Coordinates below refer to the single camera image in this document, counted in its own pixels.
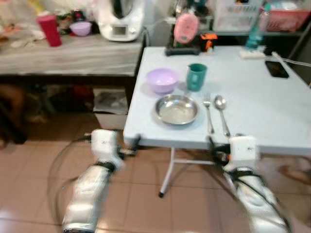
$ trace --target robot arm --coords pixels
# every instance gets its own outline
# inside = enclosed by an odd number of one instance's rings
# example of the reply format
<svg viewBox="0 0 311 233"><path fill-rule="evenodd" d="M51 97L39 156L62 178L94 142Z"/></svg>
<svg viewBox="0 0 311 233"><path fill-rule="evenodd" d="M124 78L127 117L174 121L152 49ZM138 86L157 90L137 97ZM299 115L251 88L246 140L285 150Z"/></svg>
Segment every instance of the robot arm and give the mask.
<svg viewBox="0 0 311 233"><path fill-rule="evenodd" d="M233 137L230 146L216 148L211 141L212 156L222 170L236 198L247 210L251 232L287 233L291 228L275 207L273 193L256 175L259 153L252 137ZM107 197L109 178L122 166L123 154L134 154L139 138L131 150L118 151L117 133L95 130L92 133L92 151L98 162L91 166L76 182L74 195L63 220L64 233L95 233L100 217L101 203Z"/></svg>
<svg viewBox="0 0 311 233"><path fill-rule="evenodd" d="M259 160L256 140L240 136L229 139L229 142L230 159L223 166L223 172L235 197L248 213L251 232L291 231L287 219L276 208L277 201L273 193L265 186L261 176L256 174Z"/></svg>
<svg viewBox="0 0 311 233"><path fill-rule="evenodd" d="M73 199L63 220L63 233L95 233L101 204L107 197L109 178L122 167L122 155L133 154L138 147L139 138L131 150L121 153L117 135L114 131L93 131L92 152L98 162L90 166L75 183Z"/></svg>

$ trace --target shelf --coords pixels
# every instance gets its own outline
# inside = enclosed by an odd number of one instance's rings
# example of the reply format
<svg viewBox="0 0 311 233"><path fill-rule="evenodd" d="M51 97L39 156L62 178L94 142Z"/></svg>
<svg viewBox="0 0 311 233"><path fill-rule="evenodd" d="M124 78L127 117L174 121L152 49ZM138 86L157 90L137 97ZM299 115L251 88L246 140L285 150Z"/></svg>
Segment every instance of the shelf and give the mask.
<svg viewBox="0 0 311 233"><path fill-rule="evenodd" d="M248 36L249 32L215 32L200 30L199 33L215 33L218 36ZM264 36L301 36L303 32L265 32Z"/></svg>

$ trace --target lavender bowl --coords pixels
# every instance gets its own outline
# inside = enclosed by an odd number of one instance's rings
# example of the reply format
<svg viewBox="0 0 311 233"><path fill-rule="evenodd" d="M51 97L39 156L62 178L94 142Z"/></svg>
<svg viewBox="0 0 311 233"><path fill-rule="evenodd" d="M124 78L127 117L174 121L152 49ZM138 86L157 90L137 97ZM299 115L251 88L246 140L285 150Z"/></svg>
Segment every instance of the lavender bowl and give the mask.
<svg viewBox="0 0 311 233"><path fill-rule="evenodd" d="M70 25L70 29L77 36L87 36L91 32L91 26L90 22L75 22Z"/></svg>
<svg viewBox="0 0 311 233"><path fill-rule="evenodd" d="M174 90L179 81L178 74L166 68L154 69L147 74L147 82L156 93L169 93Z"/></svg>

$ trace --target floor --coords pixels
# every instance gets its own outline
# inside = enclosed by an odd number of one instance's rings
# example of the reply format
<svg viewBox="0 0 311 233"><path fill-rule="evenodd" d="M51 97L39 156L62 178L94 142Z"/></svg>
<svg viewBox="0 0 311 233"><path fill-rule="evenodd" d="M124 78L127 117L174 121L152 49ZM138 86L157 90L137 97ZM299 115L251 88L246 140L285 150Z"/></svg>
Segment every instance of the floor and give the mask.
<svg viewBox="0 0 311 233"><path fill-rule="evenodd" d="M60 233L60 222L51 217L47 198L50 166L71 140L99 127L93 115L55 115L48 124L29 126L26 144L0 151L1 233ZM205 157L196 150L178 150L177 155ZM149 148L126 160L125 168L112 178L98 233L249 232L243 208L232 199L223 176L210 166L176 166L169 191L160 199L157 194L169 159L168 149ZM75 144L66 153L52 177L61 216L71 199L70 180L93 162L88 143ZM310 166L303 158L265 155L259 167L291 213L294 233L310 233L306 223L311 218L311 188L281 176L276 168L284 164Z"/></svg>

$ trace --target teal cup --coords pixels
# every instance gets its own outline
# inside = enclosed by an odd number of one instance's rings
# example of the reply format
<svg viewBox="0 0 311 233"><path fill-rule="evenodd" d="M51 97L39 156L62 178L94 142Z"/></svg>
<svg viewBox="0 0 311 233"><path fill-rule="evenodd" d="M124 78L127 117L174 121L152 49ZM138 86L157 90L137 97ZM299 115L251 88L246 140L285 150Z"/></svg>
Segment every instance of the teal cup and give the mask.
<svg viewBox="0 0 311 233"><path fill-rule="evenodd" d="M190 91L199 91L203 86L207 66L199 63L189 65L187 74L187 88Z"/></svg>

